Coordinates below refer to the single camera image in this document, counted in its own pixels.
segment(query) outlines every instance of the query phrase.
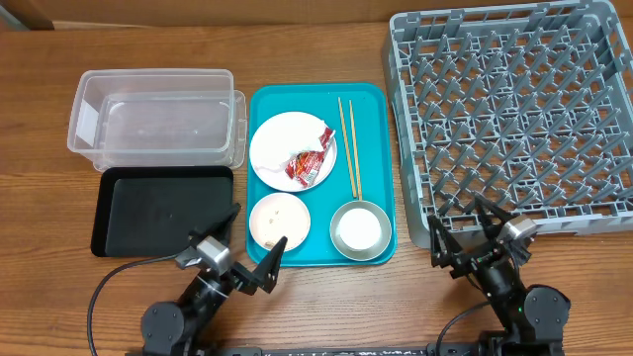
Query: round plate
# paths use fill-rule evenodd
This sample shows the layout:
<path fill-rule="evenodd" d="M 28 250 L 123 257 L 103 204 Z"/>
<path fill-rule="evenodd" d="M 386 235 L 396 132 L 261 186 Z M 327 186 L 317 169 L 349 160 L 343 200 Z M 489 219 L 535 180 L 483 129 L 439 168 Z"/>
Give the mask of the round plate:
<path fill-rule="evenodd" d="M 248 151 L 249 157 L 252 157 L 252 152 L 254 150 L 261 150 L 262 148 L 265 149 L 268 139 L 279 139 L 275 136 L 275 133 L 277 133 L 279 131 L 278 128 L 284 126 L 288 120 L 310 121 L 320 119 L 314 115 L 301 112 L 288 112 L 275 115 L 274 117 L 266 120 L 266 122 L 264 122 L 264 124 L 262 124 L 253 135 Z M 297 193 L 313 188 L 327 178 L 329 173 L 332 171 L 332 168 L 334 168 L 334 163 L 336 163 L 337 151 L 336 139 L 333 137 L 332 142 L 325 153 L 325 159 L 323 161 L 323 165 L 320 167 L 318 175 L 316 176 L 315 183 L 310 187 L 304 187 L 298 181 L 291 179 L 283 169 L 273 171 L 263 167 L 255 167 L 252 160 L 250 165 L 253 167 L 253 171 L 255 171 L 257 177 L 259 177 L 259 179 L 261 179 L 261 181 L 267 186 L 282 192 Z"/>
<path fill-rule="evenodd" d="M 352 209 L 367 210 L 371 212 L 380 223 L 381 233 L 378 238 L 378 242 L 370 248 L 362 251 L 355 251 L 351 249 L 340 237 L 340 220 L 343 218 L 345 213 L 351 211 Z M 336 247 L 338 252 L 340 252 L 343 256 L 354 261 L 369 261 L 380 256 L 383 252 L 385 252 L 387 246 L 389 246 L 389 241 L 392 239 L 392 224 L 389 221 L 387 214 L 385 214 L 385 212 L 383 212 L 383 210 L 376 204 L 367 201 L 352 201 L 338 208 L 336 213 L 334 213 L 332 221 L 329 224 L 329 236 L 332 239 L 334 247 Z"/>
<path fill-rule="evenodd" d="M 285 251 L 299 246 L 310 231 L 310 212 L 299 198 L 288 193 L 273 193 L 262 198 L 250 212 L 248 228 L 255 242 L 270 250 L 283 236 Z"/>

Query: gray plastic crate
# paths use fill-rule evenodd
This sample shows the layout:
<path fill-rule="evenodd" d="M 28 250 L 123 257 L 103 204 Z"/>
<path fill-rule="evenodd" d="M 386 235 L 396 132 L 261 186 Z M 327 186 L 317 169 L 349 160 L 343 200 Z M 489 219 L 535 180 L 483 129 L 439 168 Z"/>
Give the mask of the gray plastic crate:
<path fill-rule="evenodd" d="M 473 194 L 539 232 L 633 229 L 632 56 L 608 1 L 395 15 L 384 47 L 411 240 L 460 238 Z"/>

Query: white plate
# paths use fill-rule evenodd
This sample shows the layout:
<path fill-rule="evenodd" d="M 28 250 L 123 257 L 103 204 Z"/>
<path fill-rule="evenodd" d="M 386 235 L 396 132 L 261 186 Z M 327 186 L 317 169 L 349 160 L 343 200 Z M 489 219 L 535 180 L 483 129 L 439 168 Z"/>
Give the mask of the white plate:
<path fill-rule="evenodd" d="M 253 150 L 265 149 L 266 142 L 268 142 L 269 139 L 282 139 L 281 137 L 278 137 L 278 134 L 276 133 L 280 131 L 279 128 L 285 125 L 288 120 L 309 121 L 320 119 L 314 115 L 301 112 L 287 112 L 275 115 L 274 117 L 264 122 L 264 124 L 262 124 L 253 135 L 253 139 L 250 142 L 248 153 L 249 157 L 252 157 Z M 262 182 L 264 182 L 264 184 L 266 184 L 267 186 L 282 192 L 303 192 L 317 186 L 318 184 L 320 184 L 320 182 L 327 178 L 329 173 L 332 171 L 332 168 L 334 168 L 334 163 L 336 163 L 337 151 L 336 139 L 333 137 L 329 149 L 325 153 L 325 160 L 323 161 L 323 165 L 321 166 L 320 171 L 316 176 L 315 183 L 312 186 L 306 188 L 302 186 L 301 183 L 299 183 L 298 181 L 291 179 L 283 169 L 279 171 L 273 171 L 262 167 L 255 167 L 255 165 L 252 164 L 252 161 L 251 166 L 253 167 L 253 170 L 255 171 L 257 177 L 259 177 L 259 179 L 261 179 Z"/>
<path fill-rule="evenodd" d="M 248 219 L 253 239 L 267 250 L 283 236 L 288 238 L 285 251 L 296 248 L 308 236 L 310 224 L 310 212 L 304 202 L 288 193 L 265 196 L 255 204 Z"/>

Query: chopstick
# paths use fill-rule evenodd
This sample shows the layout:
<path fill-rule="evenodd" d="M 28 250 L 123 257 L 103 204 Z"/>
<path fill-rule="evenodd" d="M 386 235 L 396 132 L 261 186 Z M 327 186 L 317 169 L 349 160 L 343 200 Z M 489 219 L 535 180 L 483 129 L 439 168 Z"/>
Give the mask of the chopstick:
<path fill-rule="evenodd" d="M 352 197 L 356 198 L 356 186 L 354 185 L 354 173 L 352 173 L 352 159 L 349 156 L 349 143 L 347 142 L 347 128 L 345 127 L 345 114 L 343 114 L 343 106 L 340 104 L 340 97 L 338 97 L 338 111 L 340 112 L 340 123 L 343 126 L 343 140 L 345 141 L 345 153 L 347 154 L 347 170 L 349 171 L 349 181 L 352 184 Z"/>
<path fill-rule="evenodd" d="M 352 101 L 349 101 L 349 117 L 352 124 L 352 143 L 354 144 L 354 163 L 356 164 L 356 181 L 358 182 L 358 200 L 363 200 L 363 188 L 360 186 L 360 166 L 358 165 L 358 147 L 356 146 L 356 126 L 354 125 L 354 110 L 352 109 Z"/>

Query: black tray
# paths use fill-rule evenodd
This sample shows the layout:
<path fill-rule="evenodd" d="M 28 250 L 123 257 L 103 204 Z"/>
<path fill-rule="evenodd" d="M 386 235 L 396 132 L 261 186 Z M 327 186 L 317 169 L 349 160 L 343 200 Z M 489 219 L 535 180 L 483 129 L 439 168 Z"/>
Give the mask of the black tray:
<path fill-rule="evenodd" d="M 90 248 L 97 257 L 167 256 L 232 204 L 227 167 L 117 167 L 101 177 Z"/>

